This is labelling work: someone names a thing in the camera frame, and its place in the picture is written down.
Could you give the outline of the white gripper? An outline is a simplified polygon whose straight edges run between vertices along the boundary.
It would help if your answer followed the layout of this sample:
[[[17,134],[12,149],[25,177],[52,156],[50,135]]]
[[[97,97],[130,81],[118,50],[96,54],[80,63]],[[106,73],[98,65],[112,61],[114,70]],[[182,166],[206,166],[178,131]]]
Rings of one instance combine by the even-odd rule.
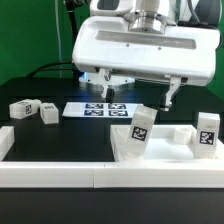
[[[181,85],[205,86],[214,77],[220,32],[168,26],[163,34],[132,32],[121,17],[93,16],[81,26],[72,59],[84,72],[99,71],[102,99],[112,103],[116,75],[168,83],[159,109],[168,111]]]

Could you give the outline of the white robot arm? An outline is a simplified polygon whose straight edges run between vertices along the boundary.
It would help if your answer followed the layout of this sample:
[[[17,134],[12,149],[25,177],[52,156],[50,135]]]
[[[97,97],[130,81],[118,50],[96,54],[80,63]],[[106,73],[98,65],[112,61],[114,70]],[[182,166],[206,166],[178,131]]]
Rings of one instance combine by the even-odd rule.
[[[72,54],[82,72],[98,75],[113,99],[114,76],[167,83],[167,111],[182,85],[205,86],[216,69],[222,0],[91,0]]]

